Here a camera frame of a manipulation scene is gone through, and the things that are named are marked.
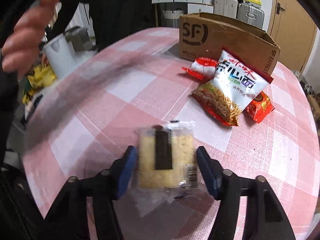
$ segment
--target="sf logo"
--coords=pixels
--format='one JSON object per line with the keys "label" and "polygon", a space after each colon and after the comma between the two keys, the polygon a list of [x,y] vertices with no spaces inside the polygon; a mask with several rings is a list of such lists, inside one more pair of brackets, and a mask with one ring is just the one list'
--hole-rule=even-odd
{"label": "sf logo", "polygon": [[202,26],[200,24],[190,24],[190,23],[183,23],[183,34],[184,37],[189,37],[191,35],[191,39],[193,41],[190,40],[186,40],[185,38],[183,38],[183,42],[188,44],[188,45],[192,45],[192,46],[199,46],[204,44],[204,42],[207,40],[208,37],[208,27],[205,24],[202,24]]}

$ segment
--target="table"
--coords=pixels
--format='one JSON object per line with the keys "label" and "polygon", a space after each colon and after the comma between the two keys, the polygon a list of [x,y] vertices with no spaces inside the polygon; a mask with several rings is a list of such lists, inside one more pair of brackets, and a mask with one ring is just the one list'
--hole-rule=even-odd
{"label": "table", "polygon": [[[135,130],[173,119],[195,120],[196,146],[238,176],[263,175],[304,239],[320,183],[319,144],[312,113],[295,76],[281,63],[265,92],[275,111],[260,124],[246,113],[239,127],[223,127],[192,98],[197,82],[183,75],[191,62],[178,58],[179,30],[152,28],[106,48],[67,76],[30,120],[23,156],[31,192],[45,217],[68,177],[94,176],[137,144]],[[241,198],[235,239],[245,219]],[[219,202],[207,193],[163,203],[144,217],[130,193],[115,202],[124,238],[203,239]],[[91,238],[96,239],[88,202]]]}

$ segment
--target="barcode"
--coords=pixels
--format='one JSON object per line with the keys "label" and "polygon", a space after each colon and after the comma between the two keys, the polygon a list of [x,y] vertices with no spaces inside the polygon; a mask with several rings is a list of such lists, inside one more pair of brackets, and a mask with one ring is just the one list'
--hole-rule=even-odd
{"label": "barcode", "polygon": [[186,182],[188,187],[198,185],[198,168],[194,164],[186,164]]}

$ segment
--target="screw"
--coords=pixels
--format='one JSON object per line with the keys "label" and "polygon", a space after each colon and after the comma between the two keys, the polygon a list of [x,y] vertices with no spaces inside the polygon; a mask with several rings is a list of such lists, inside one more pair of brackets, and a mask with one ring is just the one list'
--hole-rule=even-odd
{"label": "screw", "polygon": [[109,170],[102,170],[100,173],[102,176],[108,176],[110,174],[110,171]]}
{"label": "screw", "polygon": [[231,171],[231,170],[223,170],[223,172],[222,172],[224,175],[226,175],[226,176],[231,176],[232,174],[233,174],[233,172]]}
{"label": "screw", "polygon": [[256,179],[260,182],[266,182],[266,178],[261,175],[259,175]]}
{"label": "screw", "polygon": [[78,180],[78,178],[76,176],[71,176],[69,179],[68,179],[68,182],[70,183],[73,183],[73,182],[76,182]]}

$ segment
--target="wooden door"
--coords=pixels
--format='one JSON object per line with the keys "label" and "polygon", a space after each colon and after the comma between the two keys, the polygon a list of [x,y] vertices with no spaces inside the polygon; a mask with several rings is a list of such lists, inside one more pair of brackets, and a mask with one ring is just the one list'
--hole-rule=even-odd
{"label": "wooden door", "polygon": [[281,49],[279,62],[302,72],[314,44],[316,24],[296,0],[273,0],[270,20],[269,33]]}

